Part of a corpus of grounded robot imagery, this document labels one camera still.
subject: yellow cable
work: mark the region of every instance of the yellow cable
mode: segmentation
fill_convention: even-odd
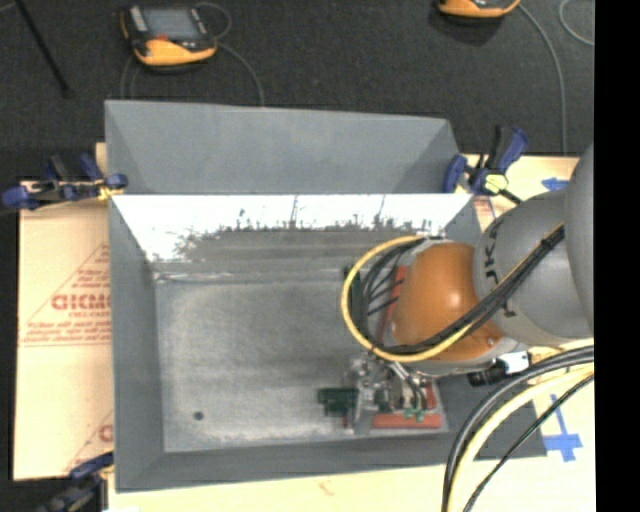
[[[560,226],[562,226],[562,224],[559,224],[558,226],[556,226],[552,231],[555,231]],[[360,269],[362,269],[362,267],[364,267],[370,259],[374,258],[381,252],[384,252],[391,247],[407,244],[407,243],[414,242],[421,239],[424,239],[424,237],[420,235],[402,236],[402,237],[394,238],[392,240],[388,240],[387,242],[383,242],[380,245],[374,247],[373,249],[369,250],[364,256],[362,256],[362,258],[360,258],[356,262],[356,264],[351,268],[342,286],[342,294],[340,298],[340,310],[342,312],[342,317],[344,319],[344,322],[347,325],[347,328],[349,329],[349,332],[356,339],[356,341],[358,341],[358,343],[360,343],[365,349],[367,349],[367,351],[373,352],[375,355],[377,355],[378,357],[386,361],[397,361],[399,363],[415,363],[418,361],[424,361],[425,359],[429,359],[430,357],[433,357],[435,355],[440,354],[441,352],[444,352],[451,345],[463,339],[466,333],[470,329],[475,327],[478,323],[484,322],[484,320],[478,320],[478,321],[472,322],[464,326],[455,334],[451,335],[449,338],[438,343],[436,346],[426,349],[422,352],[418,352],[416,354],[392,354],[391,352],[387,352],[381,349],[380,347],[374,346],[373,343],[371,343],[371,341],[369,341],[366,337],[364,337],[362,333],[358,330],[358,328],[353,322],[353,319],[351,318],[351,314],[349,313],[349,295],[350,295],[351,284],[356,278],[356,275],[358,275],[358,272],[360,271]],[[535,251],[539,245],[540,244],[534,247],[531,252]],[[513,267],[509,271],[509,273],[503,278],[503,280],[498,284],[498,286],[500,286],[500,284],[502,284],[506,279],[509,279],[510,276],[518,268],[520,268],[522,262],[528,256],[529,255],[525,256],[520,261],[520,263],[518,263],[515,267]]]
[[[470,465],[475,459],[476,455],[484,446],[484,443],[489,438],[489,436],[493,433],[493,431],[502,424],[502,422],[507,419],[511,414],[517,411],[520,407],[530,402],[538,395],[542,393],[548,393],[550,389],[556,388],[559,385],[570,384],[571,386],[577,384],[582,379],[587,377],[594,372],[593,363],[589,363],[586,366],[581,366],[579,369],[572,370],[568,373],[564,373],[557,377],[553,377],[549,380],[545,380],[540,384],[536,384],[535,386],[531,386],[524,390],[519,395],[516,395],[514,398],[506,402],[500,409],[498,409],[475,433],[475,435],[471,438],[470,442],[467,445],[467,449],[464,454],[460,458],[460,462],[452,475],[451,478],[451,488],[449,491],[449,506],[447,507],[447,512],[453,512],[458,510],[457,503],[459,500],[456,499],[456,487],[458,487],[461,480],[461,475],[463,474],[463,468],[465,466]]]

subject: black cable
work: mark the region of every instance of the black cable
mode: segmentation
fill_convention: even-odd
[[[258,90],[258,101],[259,101],[259,104],[260,104],[261,107],[264,107],[265,106],[264,89],[262,88],[262,83],[260,82],[260,79],[258,78],[258,75],[255,72],[255,70],[253,69],[253,67],[251,66],[251,64],[249,64],[249,62],[247,62],[247,60],[242,55],[240,55],[238,52],[236,52],[229,45],[226,45],[226,44],[223,44],[223,43],[218,43],[218,45],[220,46],[220,48],[225,50],[227,53],[230,53],[231,55],[233,55],[236,59],[238,59],[244,65],[246,70],[251,75],[251,78],[253,78],[254,83],[256,84],[256,88]]]
[[[566,369],[570,366],[592,363],[593,360],[593,346],[562,352],[529,367],[518,375],[511,377],[510,380],[505,381],[476,406],[458,431],[458,435],[456,436],[451,451],[449,452],[443,480],[443,512],[446,512],[447,510],[450,498],[451,481],[460,458],[462,457],[462,454],[469,442],[470,436],[472,436],[482,423],[486,421],[487,417],[491,414],[494,408],[504,400],[505,396],[509,395],[514,390],[517,391],[517,388],[522,385],[526,385],[526,383],[531,379],[540,377],[541,375],[545,375],[549,372]]]
[[[509,201],[511,201],[516,206],[522,203],[522,199],[520,199],[518,196],[516,196],[515,194],[512,194],[511,192],[509,192],[506,189],[505,190],[501,190],[500,191],[500,195],[502,197],[504,197],[505,199],[508,199]]]
[[[127,94],[127,91],[125,91],[125,88],[126,88],[127,73],[129,72],[129,68],[131,67],[131,64],[133,63],[134,60],[135,60],[135,57],[133,56],[133,54],[129,55],[129,57],[127,58],[127,62],[125,62],[124,64],[124,68],[122,68],[122,73],[120,74],[120,97],[121,98],[131,98],[133,96],[133,93],[131,92],[131,87],[129,87],[128,94]]]
[[[58,67],[58,64],[53,58],[53,55],[51,55],[51,52],[49,51],[47,44],[44,42],[44,39],[42,38],[42,35],[40,34],[38,27],[36,27],[36,24],[33,21],[31,14],[29,14],[29,11],[27,10],[26,5],[24,5],[24,2],[22,0],[14,0],[14,3],[18,8],[18,10],[20,11],[20,14],[22,15],[22,18],[24,19],[25,23],[29,27],[31,34],[36,40],[36,43],[38,45],[38,48],[40,49],[40,52],[42,53],[45,60],[47,61],[47,64],[49,65],[49,69],[51,69],[53,76],[58,81],[58,85],[60,86],[60,92],[62,93],[62,97],[65,99],[73,98],[74,96],[73,89],[67,83],[64,76],[62,76],[62,73],[60,72],[60,68]]]
[[[540,244],[505,278],[490,294],[482,299],[458,320],[447,326],[439,333],[415,345],[397,345],[386,350],[393,354],[416,354],[426,348],[438,345],[443,340],[455,335],[461,329],[474,324],[466,335],[472,334],[493,316],[506,301],[515,293],[524,279],[533,271],[536,265],[558,243],[564,239],[564,226],[554,229],[549,235],[540,241]]]
[[[416,240],[390,249],[387,253],[378,258],[362,279],[358,307],[356,308],[357,312],[354,311],[356,314],[354,314],[352,318],[354,324],[365,338],[371,338],[371,331],[369,330],[370,315],[368,312],[369,305],[373,302],[372,297],[376,294],[376,291],[378,291],[380,287],[395,274],[402,256],[422,242],[423,240]],[[383,272],[385,267],[394,260],[394,258],[395,261],[393,262],[391,269],[384,277],[376,282],[377,277]]]
[[[464,506],[463,512],[470,512],[473,508],[473,505],[478,500],[478,497],[487,486],[489,481],[495,476],[495,474],[506,464],[509,458],[518,450],[539,428],[540,426],[560,407],[564,402],[569,400],[573,395],[575,395],[580,389],[589,384],[595,379],[594,375],[589,375],[584,378],[573,387],[568,389],[560,398],[558,398],[550,407],[548,407],[544,413],[540,415],[540,417],[517,439],[517,441],[511,445],[511,447],[507,450],[504,456],[500,459],[500,462],[491,470],[491,472],[480,482],[480,484],[473,491],[467,504]]]
[[[560,88],[560,130],[561,130],[561,150],[562,154],[567,154],[567,107],[565,100],[565,86],[564,86],[564,76],[562,74],[562,68],[560,66],[560,59],[558,59],[558,55],[556,54],[556,50],[549,39],[549,36],[544,31],[540,23],[533,17],[533,15],[522,5],[522,2],[518,4],[519,9],[524,13],[524,15],[529,19],[529,21],[536,28],[542,40],[547,45],[549,53],[551,54],[551,58],[553,60],[553,64],[556,68],[556,74],[558,76],[558,86]]]
[[[398,280],[394,281],[392,284],[390,284],[389,286],[387,286],[387,287],[383,288],[382,290],[380,290],[379,292],[372,293],[372,295],[369,297],[369,303],[375,302],[380,297],[384,297],[389,292],[393,291],[396,286],[399,286],[402,283],[404,283],[404,279],[398,279]]]
[[[383,309],[388,308],[389,306],[391,306],[391,304],[395,304],[397,301],[398,301],[398,297],[392,297],[388,301],[383,302],[382,304],[380,304],[379,306],[376,306],[375,308],[369,308],[367,310],[367,315],[368,316],[375,315],[378,311],[382,311]]]
[[[196,4],[196,7],[211,7],[212,9],[215,9],[216,11],[221,12],[224,15],[224,17],[227,19],[226,26],[224,27],[222,32],[219,32],[218,34],[213,36],[214,39],[222,39],[229,32],[231,32],[231,29],[233,28],[233,20],[231,19],[231,14],[229,14],[229,11],[227,11],[224,7],[218,4],[214,4],[213,2],[198,2]]]

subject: small electronic component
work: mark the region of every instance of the small electronic component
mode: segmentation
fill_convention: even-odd
[[[445,428],[437,382],[397,363],[364,355],[352,361],[343,387],[318,391],[325,414],[343,418],[355,435],[374,430]]]
[[[195,7],[142,7],[120,12],[120,28],[136,58],[157,71],[202,64],[217,50]]]

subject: beige surface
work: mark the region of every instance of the beige surface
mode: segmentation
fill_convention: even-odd
[[[103,169],[104,158],[104,145],[98,145],[97,159]],[[469,156],[471,164],[475,158]],[[542,179],[568,178],[576,161],[523,157],[509,170],[509,190],[523,199],[544,192]],[[496,212],[511,207],[502,198],[494,202]],[[484,225],[491,218],[491,211],[486,209]],[[21,223],[15,476],[59,476],[68,471],[73,461],[111,449],[110,345],[65,347],[45,342],[26,347],[22,339],[27,332],[24,322],[38,307],[47,304],[56,290],[73,287],[70,276],[83,261],[97,263],[90,254],[107,242],[106,210],[85,202],[46,214],[44,210],[26,213]],[[107,268],[105,261],[100,264]],[[36,313],[38,317],[41,314],[42,311]],[[548,397],[541,402],[544,403],[537,405],[546,408]],[[577,460],[564,463],[558,453],[551,452],[547,457],[511,461],[483,494],[475,511],[595,510],[593,385],[563,406],[562,411],[568,431],[578,433],[584,445],[575,451]],[[543,432],[553,434],[558,429],[557,420],[552,418]],[[474,475],[479,478],[489,467],[490,463],[476,463],[469,474],[470,484]],[[435,512],[439,510],[443,469],[433,466],[144,493],[118,493],[111,486],[109,501],[113,510],[144,512],[377,512],[405,507]]]
[[[562,407],[568,431],[578,433],[583,444],[575,450],[576,461],[563,462],[557,452],[512,460],[487,487],[474,512],[595,511],[593,393],[590,384]],[[550,403],[547,397],[536,405],[544,409]],[[542,431],[559,433],[559,424],[552,418]],[[468,494],[492,467],[491,462],[476,462],[464,480],[464,492]],[[431,466],[142,493],[117,493],[111,487],[109,506],[127,512],[128,507],[134,507],[131,512],[439,512],[443,474],[444,466]]]
[[[14,479],[113,446],[106,204],[20,214]]]

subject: black carpet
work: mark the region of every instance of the black carpet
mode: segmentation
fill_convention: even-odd
[[[40,177],[53,153],[93,149],[107,98],[258,104],[243,60],[268,106],[444,117],[464,152],[487,151],[498,124],[522,128],[530,154],[579,155],[594,138],[595,46],[563,26],[562,0],[522,0],[490,24],[444,18],[429,0],[221,0],[233,22],[225,46],[175,76],[131,61],[116,17],[127,3],[25,0],[71,99],[19,9],[0,2],[0,190]],[[201,12],[213,32],[224,30],[221,11]],[[595,0],[568,2],[562,14],[593,40]],[[0,217],[0,512],[30,510],[63,485],[9,482],[16,240],[15,216]]]

